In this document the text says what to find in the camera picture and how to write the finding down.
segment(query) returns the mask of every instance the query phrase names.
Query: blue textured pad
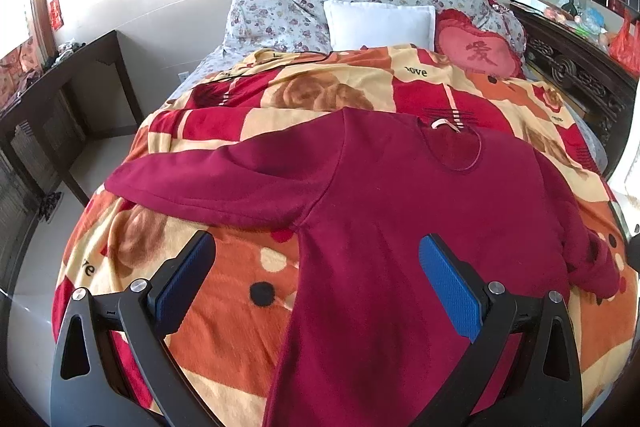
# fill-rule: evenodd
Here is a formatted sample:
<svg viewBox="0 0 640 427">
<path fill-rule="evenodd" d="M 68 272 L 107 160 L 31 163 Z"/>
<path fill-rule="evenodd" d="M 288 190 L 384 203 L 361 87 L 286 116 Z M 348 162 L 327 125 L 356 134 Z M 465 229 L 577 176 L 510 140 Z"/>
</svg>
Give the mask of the blue textured pad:
<svg viewBox="0 0 640 427">
<path fill-rule="evenodd" d="M 215 258 L 214 240 L 206 233 L 156 300 L 158 333 L 168 335 L 178 330 Z"/>
<path fill-rule="evenodd" d="M 482 328 L 478 300 L 431 237 L 420 241 L 418 258 L 456 332 L 475 341 Z"/>
</svg>

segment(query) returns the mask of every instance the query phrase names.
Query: window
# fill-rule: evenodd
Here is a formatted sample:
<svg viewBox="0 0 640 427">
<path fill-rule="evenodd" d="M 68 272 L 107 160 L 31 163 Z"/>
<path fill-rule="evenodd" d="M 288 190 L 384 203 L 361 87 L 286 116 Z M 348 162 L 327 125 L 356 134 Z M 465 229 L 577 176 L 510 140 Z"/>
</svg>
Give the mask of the window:
<svg viewBox="0 0 640 427">
<path fill-rule="evenodd" d="M 0 58 L 29 39 L 30 0 L 0 0 Z"/>
</svg>

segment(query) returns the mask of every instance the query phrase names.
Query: silver screw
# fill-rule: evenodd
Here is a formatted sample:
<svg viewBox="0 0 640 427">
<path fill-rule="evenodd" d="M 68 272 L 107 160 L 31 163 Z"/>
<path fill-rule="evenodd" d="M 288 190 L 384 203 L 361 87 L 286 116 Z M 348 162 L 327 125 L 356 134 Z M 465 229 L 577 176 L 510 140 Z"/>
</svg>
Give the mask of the silver screw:
<svg viewBox="0 0 640 427">
<path fill-rule="evenodd" d="M 562 302 L 562 294 L 556 290 L 551 290 L 549 292 L 549 298 L 555 303 Z"/>
<path fill-rule="evenodd" d="M 74 301 L 81 301 L 82 299 L 84 299 L 85 295 L 86 295 L 86 288 L 78 288 L 76 291 L 74 291 L 71 294 L 71 298 Z"/>
<path fill-rule="evenodd" d="M 492 281 L 489 283 L 489 291 L 494 295 L 502 295 L 504 293 L 504 284 Z"/>
<path fill-rule="evenodd" d="M 131 288 L 132 292 L 140 293 L 146 288 L 146 281 L 144 279 L 136 279 L 131 283 L 129 288 Z"/>
</svg>

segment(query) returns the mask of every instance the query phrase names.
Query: patterned blanket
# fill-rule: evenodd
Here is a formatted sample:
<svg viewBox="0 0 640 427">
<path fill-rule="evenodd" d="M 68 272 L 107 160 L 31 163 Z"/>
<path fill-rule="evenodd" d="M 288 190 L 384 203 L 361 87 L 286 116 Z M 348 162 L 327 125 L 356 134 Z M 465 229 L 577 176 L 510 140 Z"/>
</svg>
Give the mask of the patterned blanket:
<svg viewBox="0 0 640 427">
<path fill-rule="evenodd" d="M 623 240 L 608 206 L 610 191 L 549 85 L 465 73 L 448 58 L 409 45 L 330 55 L 259 50 L 149 115 L 125 161 L 158 152 L 214 149 L 345 106 L 498 129 L 526 140 L 559 169 L 585 224 L 609 243 L 622 275 L 613 298 L 601 301 L 573 289 L 568 303 L 588 407 L 619 375 L 630 352 L 638 275 L 626 265 Z M 180 330 L 166 344 L 228 427 L 257 427 L 296 298 L 298 244 L 289 230 L 206 227 L 151 212 L 100 187 L 63 255 L 52 311 L 54 335 L 75 288 L 85 286 L 99 295 L 150 278 L 199 229 L 216 238 L 216 263 Z M 256 282 L 275 289 L 271 305 L 252 301 L 250 288 Z M 120 333 L 112 338 L 137 400 L 158 410 L 126 338 Z"/>
</svg>

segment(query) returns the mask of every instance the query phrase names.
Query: maroon sweatshirt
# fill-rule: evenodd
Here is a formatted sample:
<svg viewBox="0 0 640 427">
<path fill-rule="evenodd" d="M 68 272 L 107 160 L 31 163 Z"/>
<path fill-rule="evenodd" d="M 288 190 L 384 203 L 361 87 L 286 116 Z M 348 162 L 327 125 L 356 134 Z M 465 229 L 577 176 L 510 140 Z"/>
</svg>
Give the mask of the maroon sweatshirt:
<svg viewBox="0 0 640 427">
<path fill-rule="evenodd" d="M 144 156 L 105 186 L 190 221 L 296 231 L 298 294 L 268 427 L 405 426 L 425 407 L 468 346 L 420 269 L 428 233 L 518 295 L 618 289 L 558 170 L 491 130 L 345 108 L 214 151 Z M 480 407 L 496 400 L 515 349 Z"/>
</svg>

